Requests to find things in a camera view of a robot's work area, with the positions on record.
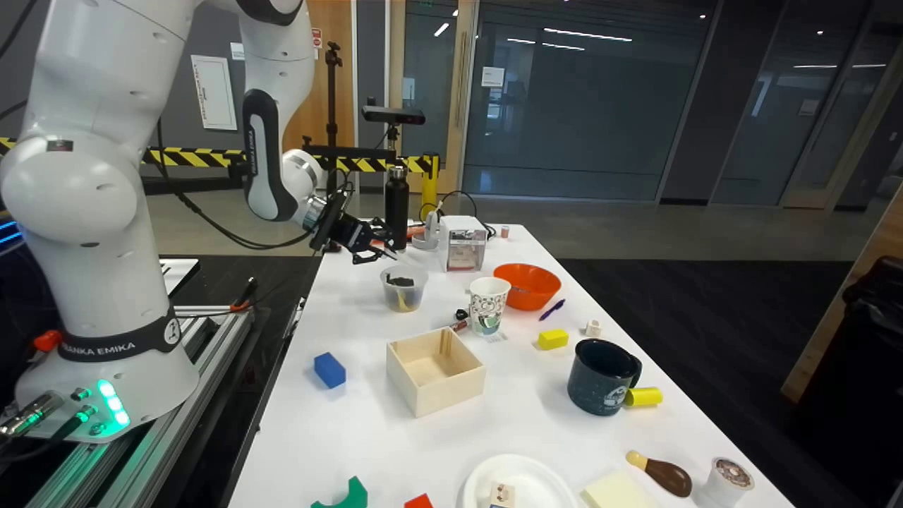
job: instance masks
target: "gray floor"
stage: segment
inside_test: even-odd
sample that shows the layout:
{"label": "gray floor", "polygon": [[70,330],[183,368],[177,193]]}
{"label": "gray floor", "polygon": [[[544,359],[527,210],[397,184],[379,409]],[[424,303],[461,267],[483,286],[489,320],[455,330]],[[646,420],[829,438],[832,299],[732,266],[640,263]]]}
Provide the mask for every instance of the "gray floor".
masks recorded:
{"label": "gray floor", "polygon": [[[294,224],[256,221],[244,193],[196,193],[191,200],[227,228],[279,242],[296,236]],[[380,198],[365,196],[349,211],[380,215]],[[854,259],[880,205],[870,211],[568,204],[476,198],[483,221],[524,224],[555,258],[571,259]],[[259,253],[246,251],[205,225],[173,196],[149,198],[162,253]],[[311,258],[307,245],[263,251]]]}

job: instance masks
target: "plate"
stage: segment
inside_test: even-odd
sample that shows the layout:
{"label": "plate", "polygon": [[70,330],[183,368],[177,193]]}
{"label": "plate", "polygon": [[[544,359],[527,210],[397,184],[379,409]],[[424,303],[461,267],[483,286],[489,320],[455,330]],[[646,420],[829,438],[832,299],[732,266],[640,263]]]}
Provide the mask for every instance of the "plate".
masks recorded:
{"label": "plate", "polygon": [[517,508],[575,508],[568,482],[550,466],[523,454],[483,459],[462,486],[462,508],[489,508],[500,482],[513,488]]}

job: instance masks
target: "machine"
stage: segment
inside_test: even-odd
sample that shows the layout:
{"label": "machine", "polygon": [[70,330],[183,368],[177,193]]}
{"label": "machine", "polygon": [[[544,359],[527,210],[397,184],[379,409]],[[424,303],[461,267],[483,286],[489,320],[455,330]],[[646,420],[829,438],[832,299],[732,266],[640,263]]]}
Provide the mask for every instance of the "machine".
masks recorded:
{"label": "machine", "polygon": [[[0,193],[25,232],[66,324],[62,344],[16,385],[21,418],[0,434],[111,442],[197,387],[157,267],[141,156],[166,105],[200,0],[53,0],[21,145]],[[311,245],[368,248],[348,193],[282,129],[314,81],[301,0],[210,0],[241,16],[246,45],[249,205],[296,221]]]}

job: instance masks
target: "table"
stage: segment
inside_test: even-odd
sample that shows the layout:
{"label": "table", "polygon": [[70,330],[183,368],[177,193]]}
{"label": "table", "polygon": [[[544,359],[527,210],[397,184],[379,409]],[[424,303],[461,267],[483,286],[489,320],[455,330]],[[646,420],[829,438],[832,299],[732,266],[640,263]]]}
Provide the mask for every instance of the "table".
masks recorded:
{"label": "table", "polygon": [[[534,263],[561,280],[568,304],[540,324],[540,313],[506,310],[506,338],[466,337],[485,365],[485,392],[428,418],[413,418],[386,379],[386,344],[451,324],[466,307],[475,270],[440,270],[431,253],[410,248],[407,263],[428,263],[417,313],[389,313],[380,270],[392,259],[352,266],[348,253],[327,253],[314,280],[306,317],[286,352],[276,387],[259,420],[231,495],[235,508],[311,506],[344,496],[349,476],[362,476],[371,506],[400,508],[417,495],[431,506],[461,506],[461,492],[476,464],[495,454],[527,454],[548,464],[579,495],[592,479],[626,472],[660,506],[694,506],[660,492],[646,474],[626,466],[637,448],[681,464],[696,482],[715,457],[743,464],[754,492],[740,506],[791,506],[773,482],[696,409],[696,404],[595,304],[595,299],[540,245],[523,225],[495,236],[483,275],[502,263]],[[579,327],[599,320],[605,338],[644,362],[640,387],[660,387],[658,409],[625,409],[595,418],[572,407],[565,392]],[[537,351],[543,327],[568,327],[571,344],[555,352]],[[325,389],[314,375],[314,355],[332,352],[348,385]]]}

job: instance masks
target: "blue mug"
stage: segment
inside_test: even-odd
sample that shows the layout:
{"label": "blue mug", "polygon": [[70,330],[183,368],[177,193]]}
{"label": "blue mug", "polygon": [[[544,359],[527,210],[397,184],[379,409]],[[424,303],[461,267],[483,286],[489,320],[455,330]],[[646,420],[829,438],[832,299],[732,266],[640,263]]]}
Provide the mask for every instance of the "blue mug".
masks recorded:
{"label": "blue mug", "polygon": [[571,400],[592,416],[615,416],[626,389],[640,380],[644,365],[625,348],[605,338],[582,338],[575,344],[568,379]]}

